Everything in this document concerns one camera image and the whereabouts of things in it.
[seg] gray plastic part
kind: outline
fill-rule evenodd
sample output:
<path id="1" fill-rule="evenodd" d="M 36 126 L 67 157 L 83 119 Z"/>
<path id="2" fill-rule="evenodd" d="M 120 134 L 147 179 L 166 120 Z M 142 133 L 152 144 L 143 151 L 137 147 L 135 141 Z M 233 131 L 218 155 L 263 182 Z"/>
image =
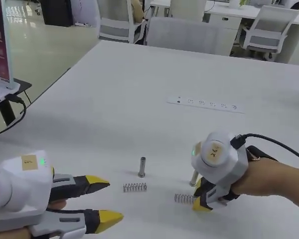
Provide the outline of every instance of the gray plastic part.
<path id="1" fill-rule="evenodd" d="M 29 225 L 38 224 L 41 222 L 43 214 L 37 216 L 29 216 L 25 218 L 14 218 L 0 220 L 0 232 L 20 229 Z"/>
<path id="2" fill-rule="evenodd" d="M 213 189 L 207 192 L 206 203 L 208 204 L 208 203 L 218 201 L 219 198 L 228 195 L 229 191 L 230 191 L 230 185 L 228 185 L 225 188 L 216 185 Z"/>
<path id="3" fill-rule="evenodd" d="M 46 211 L 43 214 L 41 223 L 30 226 L 33 236 L 61 233 L 61 237 L 68 232 L 85 228 L 85 217 L 83 213 L 56 213 Z"/>
<path id="4" fill-rule="evenodd" d="M 237 149 L 237 156 L 239 163 L 235 165 L 233 170 L 226 177 L 224 177 L 217 183 L 218 186 L 226 189 L 229 185 L 232 185 L 233 183 L 238 181 L 245 174 L 248 168 L 248 159 L 246 154 L 246 147 L 244 145 Z"/>
<path id="5" fill-rule="evenodd" d="M 56 173 L 53 178 L 52 188 L 71 184 L 76 184 L 72 175 Z"/>

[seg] electrical outlet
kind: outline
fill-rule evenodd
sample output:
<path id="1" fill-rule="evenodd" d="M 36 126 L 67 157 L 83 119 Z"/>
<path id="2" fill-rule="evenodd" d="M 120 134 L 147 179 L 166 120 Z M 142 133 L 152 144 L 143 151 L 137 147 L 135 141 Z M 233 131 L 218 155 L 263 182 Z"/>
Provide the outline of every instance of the electrical outlet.
<path id="1" fill-rule="evenodd" d="M 168 97 L 167 102 L 170 104 L 192 106 L 204 109 L 212 109 L 218 111 L 228 111 L 234 113 L 244 113 L 243 108 L 239 105 L 228 104 L 228 103 L 216 103 L 205 100 L 196 100 L 193 98 L 186 97 Z"/>

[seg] desk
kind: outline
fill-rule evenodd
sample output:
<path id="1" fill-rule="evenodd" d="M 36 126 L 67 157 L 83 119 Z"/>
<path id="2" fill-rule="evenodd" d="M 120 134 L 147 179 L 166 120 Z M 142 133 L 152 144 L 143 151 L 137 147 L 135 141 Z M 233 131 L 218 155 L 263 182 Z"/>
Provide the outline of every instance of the desk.
<path id="1" fill-rule="evenodd" d="M 154 7 L 156 10 L 156 16 L 158 14 L 158 9 L 160 7 L 164 8 L 164 16 L 169 16 L 169 10 L 170 10 L 170 1 L 171 0 L 152 0 L 150 2 L 150 6 Z"/>
<path id="2" fill-rule="evenodd" d="M 18 80 L 16 78 L 14 79 L 14 81 L 20 84 L 20 88 L 15 93 L 15 95 L 19 95 L 22 92 L 25 92 L 27 89 L 29 89 L 32 86 L 32 84 L 30 84 L 30 83 L 28 83 L 26 81 Z M 13 113 L 13 109 L 11 107 L 10 102 L 7 101 L 7 100 L 4 100 L 4 101 L 0 102 L 0 113 L 2 115 L 2 118 L 3 118 L 6 126 L 10 125 L 15 120 L 15 115 Z"/>
<path id="3" fill-rule="evenodd" d="M 155 70 L 144 74 L 144 65 Z M 178 95 L 237 102 L 245 114 L 166 103 Z M 299 209 L 281 197 L 241 196 L 211 213 L 174 202 L 194 190 L 192 146 L 216 129 L 262 133 L 299 151 L 299 66 L 101 41 L 0 135 L 0 160 L 45 149 L 59 173 L 109 180 L 66 207 L 122 212 L 100 239 L 299 238 Z M 248 143 L 299 167 L 278 146 Z M 147 192 L 123 193 L 123 183 L 140 182 Z"/>
<path id="4" fill-rule="evenodd" d="M 242 18 L 255 19 L 260 8 L 243 5 L 239 9 L 231 9 L 228 3 L 207 1 L 205 14 L 210 14 L 209 23 L 218 25 L 224 29 L 223 36 L 217 47 L 217 54 L 229 55 L 233 46 L 237 30 Z M 281 53 L 277 56 L 276 61 L 281 63 L 295 63 L 299 60 L 297 55 L 293 54 L 299 46 L 299 16 L 291 25 L 288 37 L 284 42 Z"/>

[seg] floor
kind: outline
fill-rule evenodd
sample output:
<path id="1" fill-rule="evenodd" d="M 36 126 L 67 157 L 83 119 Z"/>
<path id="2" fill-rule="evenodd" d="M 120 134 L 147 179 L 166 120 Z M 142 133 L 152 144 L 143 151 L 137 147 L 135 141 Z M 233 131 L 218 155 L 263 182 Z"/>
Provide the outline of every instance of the floor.
<path id="1" fill-rule="evenodd" d="M 94 28 L 57 27 L 44 24 L 34 11 L 36 4 L 7 0 L 13 76 L 32 83 L 31 101 L 57 80 L 97 44 Z M 22 98 L 29 104 L 25 95 Z M 21 107 L 13 105 L 15 114 Z M 5 124 L 0 115 L 0 131 Z"/>

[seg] green led light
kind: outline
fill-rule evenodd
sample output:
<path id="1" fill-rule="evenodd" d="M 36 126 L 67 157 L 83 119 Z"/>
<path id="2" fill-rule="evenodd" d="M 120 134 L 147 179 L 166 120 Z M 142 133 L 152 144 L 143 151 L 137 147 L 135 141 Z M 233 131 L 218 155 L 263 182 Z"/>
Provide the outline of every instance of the green led light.
<path id="1" fill-rule="evenodd" d="M 44 164 L 45 164 L 45 160 L 44 160 L 44 158 L 40 158 L 40 164 L 41 164 L 41 165 L 44 165 Z"/>

